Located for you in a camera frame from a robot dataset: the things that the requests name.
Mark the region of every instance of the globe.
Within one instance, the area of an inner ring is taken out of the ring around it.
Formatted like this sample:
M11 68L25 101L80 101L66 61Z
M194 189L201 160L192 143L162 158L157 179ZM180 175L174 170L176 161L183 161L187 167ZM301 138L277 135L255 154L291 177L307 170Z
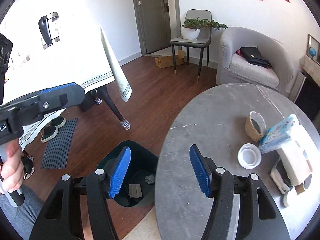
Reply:
M312 57L315 57L317 55L317 52L314 47L310 47L309 53Z

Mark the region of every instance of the door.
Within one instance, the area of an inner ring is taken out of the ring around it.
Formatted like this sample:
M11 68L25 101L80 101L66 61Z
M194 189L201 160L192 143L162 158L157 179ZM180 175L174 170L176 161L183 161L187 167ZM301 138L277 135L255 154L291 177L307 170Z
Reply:
M142 54L170 46L168 0L134 0Z

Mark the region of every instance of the purse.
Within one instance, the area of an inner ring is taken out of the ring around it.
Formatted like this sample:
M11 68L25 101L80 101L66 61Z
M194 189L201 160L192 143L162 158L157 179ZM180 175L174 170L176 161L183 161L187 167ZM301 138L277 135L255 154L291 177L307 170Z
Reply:
M258 47L242 47L240 48L241 55L250 63L253 65L258 65L264 68L271 68L271 63L264 59L260 51L258 50Z

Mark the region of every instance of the cardboard box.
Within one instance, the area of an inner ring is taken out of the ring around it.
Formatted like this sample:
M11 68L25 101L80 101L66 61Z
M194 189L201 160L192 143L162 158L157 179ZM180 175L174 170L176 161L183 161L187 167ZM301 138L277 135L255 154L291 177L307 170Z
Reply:
M178 50L178 55L176 55L176 65L182 65L184 63L184 51ZM173 57L158 57L156 58L156 65L159 68L173 67Z

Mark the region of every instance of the hand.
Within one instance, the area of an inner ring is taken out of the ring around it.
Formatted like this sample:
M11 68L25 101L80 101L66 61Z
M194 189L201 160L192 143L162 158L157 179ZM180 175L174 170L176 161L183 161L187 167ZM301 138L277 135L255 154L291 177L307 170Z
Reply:
M10 141L6 145L7 161L2 165L0 174L4 181L2 187L4 190L12 193L20 188L23 181L23 164L21 161L22 149L18 139Z

